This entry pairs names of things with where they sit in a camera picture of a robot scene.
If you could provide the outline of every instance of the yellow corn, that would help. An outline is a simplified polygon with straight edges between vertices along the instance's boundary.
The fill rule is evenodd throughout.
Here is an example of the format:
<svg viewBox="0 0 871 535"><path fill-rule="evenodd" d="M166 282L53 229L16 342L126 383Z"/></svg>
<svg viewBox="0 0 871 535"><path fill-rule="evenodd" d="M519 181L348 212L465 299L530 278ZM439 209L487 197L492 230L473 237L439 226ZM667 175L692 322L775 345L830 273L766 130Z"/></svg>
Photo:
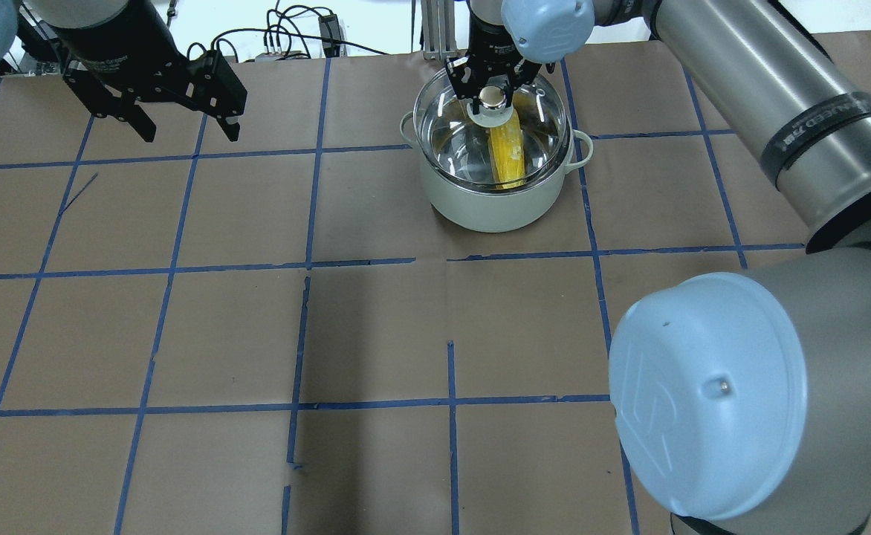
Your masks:
<svg viewBox="0 0 871 535"><path fill-rule="evenodd" d="M517 111L511 111L511 119L504 125L489 129L489 148L496 183L502 189L524 184L518 180L525 176L525 150Z"/></svg>

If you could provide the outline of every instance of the pot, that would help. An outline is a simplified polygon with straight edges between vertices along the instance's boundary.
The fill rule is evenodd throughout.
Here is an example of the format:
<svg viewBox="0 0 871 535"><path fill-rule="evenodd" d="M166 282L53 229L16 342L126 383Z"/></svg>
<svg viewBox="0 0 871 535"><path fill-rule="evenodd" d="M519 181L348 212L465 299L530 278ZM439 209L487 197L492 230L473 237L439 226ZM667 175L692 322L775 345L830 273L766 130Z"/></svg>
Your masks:
<svg viewBox="0 0 871 535"><path fill-rule="evenodd" d="M541 75L514 92L521 122L525 174L497 183L492 173L488 131L476 125L456 98L445 71L439 71L403 116L399 131L421 153L422 187L429 202L459 226L480 233L504 233L533 223L551 209L565 176L591 160L593 142L572 131L568 113L554 87ZM412 119L415 139L405 132ZM587 155L571 163L572 139Z"/></svg>

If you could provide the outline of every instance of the transparent lid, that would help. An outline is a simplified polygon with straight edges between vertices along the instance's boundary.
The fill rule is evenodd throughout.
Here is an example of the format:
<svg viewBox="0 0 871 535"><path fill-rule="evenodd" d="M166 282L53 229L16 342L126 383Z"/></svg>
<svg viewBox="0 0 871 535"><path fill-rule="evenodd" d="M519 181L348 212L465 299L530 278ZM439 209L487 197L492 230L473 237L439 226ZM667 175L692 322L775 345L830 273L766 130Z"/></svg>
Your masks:
<svg viewBox="0 0 871 535"><path fill-rule="evenodd" d="M567 156L571 145L568 116L557 91L541 75L534 84L518 88L513 103L524 143L523 176L496 182L489 131L469 117L467 102L456 97L445 71L422 88L415 102L415 133L423 155L440 174L467 189L513 192L530 187L549 176Z"/></svg>

